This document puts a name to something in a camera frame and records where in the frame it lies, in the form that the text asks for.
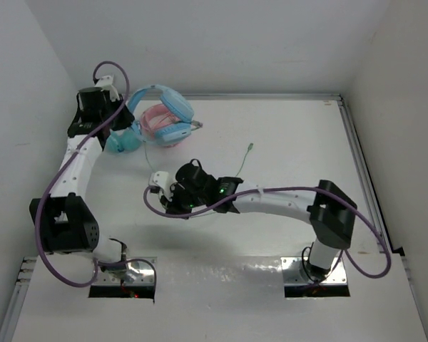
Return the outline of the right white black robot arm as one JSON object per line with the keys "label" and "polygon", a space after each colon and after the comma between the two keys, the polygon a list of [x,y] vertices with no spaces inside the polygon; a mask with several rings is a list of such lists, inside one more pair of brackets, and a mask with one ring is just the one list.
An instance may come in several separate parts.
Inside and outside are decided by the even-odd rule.
{"label": "right white black robot arm", "polygon": [[221,214],[273,214],[309,224],[316,239],[301,267],[311,282],[324,281],[334,258],[351,245],[357,205],[329,180],[320,180],[308,197],[301,190],[267,190],[239,177],[215,178],[198,160],[191,160],[175,175],[154,172],[149,183],[169,215],[208,207]]}

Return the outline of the pink headphones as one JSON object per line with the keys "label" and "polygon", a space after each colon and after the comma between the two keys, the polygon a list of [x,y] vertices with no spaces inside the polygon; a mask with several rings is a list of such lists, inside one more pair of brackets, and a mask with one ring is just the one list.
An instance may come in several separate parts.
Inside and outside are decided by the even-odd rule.
{"label": "pink headphones", "polygon": [[141,134],[148,142],[161,147],[173,147],[188,136],[188,124],[169,111],[164,104],[145,110],[140,119]]}

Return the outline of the light blue headphones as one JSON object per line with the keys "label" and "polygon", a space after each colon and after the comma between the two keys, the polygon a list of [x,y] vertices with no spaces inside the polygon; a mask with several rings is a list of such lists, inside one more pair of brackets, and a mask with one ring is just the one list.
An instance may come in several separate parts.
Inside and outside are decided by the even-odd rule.
{"label": "light blue headphones", "polygon": [[160,91],[160,104],[145,110],[132,124],[131,130],[138,140],[154,145],[174,146],[194,130],[203,127],[201,122],[193,119],[191,104],[179,92],[164,85],[148,85],[137,90],[127,102],[131,113],[150,90]]}

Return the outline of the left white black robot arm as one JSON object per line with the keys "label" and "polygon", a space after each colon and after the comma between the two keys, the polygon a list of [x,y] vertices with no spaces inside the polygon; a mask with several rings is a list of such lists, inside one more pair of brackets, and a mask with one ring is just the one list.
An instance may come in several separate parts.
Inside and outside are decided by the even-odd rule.
{"label": "left white black robot arm", "polygon": [[93,166],[106,146],[111,128],[127,128],[132,115],[113,85],[104,80],[81,89],[75,118],[67,130],[67,147],[47,197],[29,205],[42,254],[80,254],[101,263],[123,258],[123,243],[100,232],[85,202]]}

